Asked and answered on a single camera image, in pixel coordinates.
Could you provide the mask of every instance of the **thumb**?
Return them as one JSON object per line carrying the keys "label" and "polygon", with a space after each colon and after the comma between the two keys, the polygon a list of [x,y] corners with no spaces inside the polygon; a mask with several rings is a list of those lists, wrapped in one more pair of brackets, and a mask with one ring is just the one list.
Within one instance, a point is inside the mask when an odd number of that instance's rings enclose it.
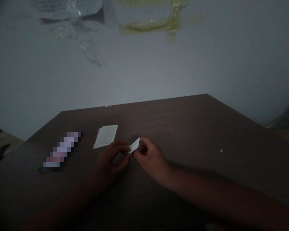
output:
{"label": "thumb", "polygon": [[141,154],[141,152],[138,149],[136,149],[134,151],[134,158],[142,166],[146,157],[143,154]]}
{"label": "thumb", "polygon": [[123,160],[123,162],[122,162],[119,166],[116,167],[115,171],[116,171],[117,173],[123,172],[123,170],[128,167],[129,161],[130,161],[131,157],[132,157],[132,154],[128,154],[128,155],[125,157],[125,159]]}

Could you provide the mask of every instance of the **yellow tape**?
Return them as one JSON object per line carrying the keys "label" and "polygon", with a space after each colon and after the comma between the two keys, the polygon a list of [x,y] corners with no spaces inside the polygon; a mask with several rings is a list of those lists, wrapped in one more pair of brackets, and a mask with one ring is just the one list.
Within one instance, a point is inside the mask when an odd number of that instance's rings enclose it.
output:
{"label": "yellow tape", "polygon": [[126,6],[153,6],[170,4],[171,13],[163,20],[151,20],[150,22],[131,22],[121,25],[122,34],[168,31],[168,41],[173,42],[177,30],[182,23],[181,11],[186,6],[186,0],[121,0]]}

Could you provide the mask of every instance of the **table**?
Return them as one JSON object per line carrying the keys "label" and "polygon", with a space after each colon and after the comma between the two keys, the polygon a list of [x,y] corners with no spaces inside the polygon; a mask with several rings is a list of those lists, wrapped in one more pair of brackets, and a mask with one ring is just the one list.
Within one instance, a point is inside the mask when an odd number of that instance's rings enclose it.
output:
{"label": "table", "polygon": [[[148,136],[177,165],[213,171],[289,203],[289,143],[204,94],[58,114],[0,162],[0,220],[7,228],[79,184],[104,149],[93,150],[98,129],[113,124],[118,124],[116,139],[132,143]],[[64,170],[39,173],[59,138],[72,131],[83,138]],[[167,229],[203,219],[132,158],[122,180],[89,206],[78,229]]]}

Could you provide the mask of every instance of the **small paper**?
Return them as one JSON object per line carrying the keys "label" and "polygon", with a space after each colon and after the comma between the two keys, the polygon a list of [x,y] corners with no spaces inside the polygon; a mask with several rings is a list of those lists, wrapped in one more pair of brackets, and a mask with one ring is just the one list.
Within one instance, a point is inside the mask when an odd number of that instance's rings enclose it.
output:
{"label": "small paper", "polygon": [[133,151],[135,151],[138,147],[139,147],[139,141],[140,138],[138,138],[134,143],[132,143],[129,148],[131,149],[128,153],[132,153]]}
{"label": "small paper", "polygon": [[117,133],[118,125],[103,126],[99,129],[93,149],[110,145]]}

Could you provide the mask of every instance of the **forearm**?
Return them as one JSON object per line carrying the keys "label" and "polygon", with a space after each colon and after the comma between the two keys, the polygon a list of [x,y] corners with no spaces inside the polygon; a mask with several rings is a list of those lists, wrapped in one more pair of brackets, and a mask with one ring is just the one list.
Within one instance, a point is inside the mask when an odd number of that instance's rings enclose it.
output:
{"label": "forearm", "polygon": [[69,221],[94,200],[100,193],[97,181],[83,181],[61,197],[49,208],[39,213],[21,230],[61,230]]}
{"label": "forearm", "polygon": [[173,170],[163,185],[218,217],[263,230],[289,230],[289,208],[253,189]]}

